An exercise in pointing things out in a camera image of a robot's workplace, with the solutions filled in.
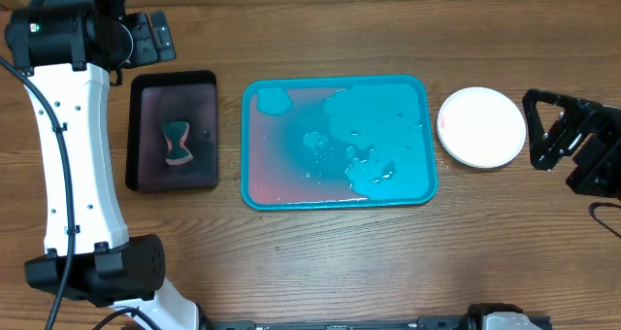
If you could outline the white plate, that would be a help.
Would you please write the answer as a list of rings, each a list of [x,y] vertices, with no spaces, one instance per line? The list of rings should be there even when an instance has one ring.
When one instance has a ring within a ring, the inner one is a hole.
[[[523,149],[526,124],[516,104],[487,87],[467,87],[442,103],[437,133],[459,162],[479,169],[500,168]]]

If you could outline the pink green sponge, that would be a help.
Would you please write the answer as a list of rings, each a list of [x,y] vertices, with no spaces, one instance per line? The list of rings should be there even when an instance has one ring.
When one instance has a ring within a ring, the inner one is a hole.
[[[187,121],[170,121],[161,127],[167,144],[165,161],[170,166],[180,166],[193,159],[193,155],[185,145],[189,133]]]

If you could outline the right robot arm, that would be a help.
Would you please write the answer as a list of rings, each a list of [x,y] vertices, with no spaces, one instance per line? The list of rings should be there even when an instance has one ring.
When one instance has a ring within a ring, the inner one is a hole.
[[[575,169],[566,184],[574,193],[618,198],[620,110],[564,95],[549,103],[562,108],[563,115],[536,141],[533,166],[547,171],[569,157]]]

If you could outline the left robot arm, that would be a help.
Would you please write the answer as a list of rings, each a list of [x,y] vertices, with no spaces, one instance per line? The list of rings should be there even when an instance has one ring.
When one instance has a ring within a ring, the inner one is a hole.
[[[6,69],[36,115],[48,219],[28,284],[108,307],[145,329],[208,329],[197,303],[166,275],[154,234],[133,237],[114,189],[107,107],[126,69],[176,56],[162,12],[129,14],[125,0],[31,0],[5,30]],[[217,183],[217,88],[208,70],[141,75],[131,85],[127,186],[137,191]],[[256,210],[418,205],[438,189],[433,142],[450,153],[485,112],[503,135],[480,168],[507,164],[532,134],[530,113],[502,93],[468,87],[431,120],[408,75],[267,80],[242,97],[241,192]]]

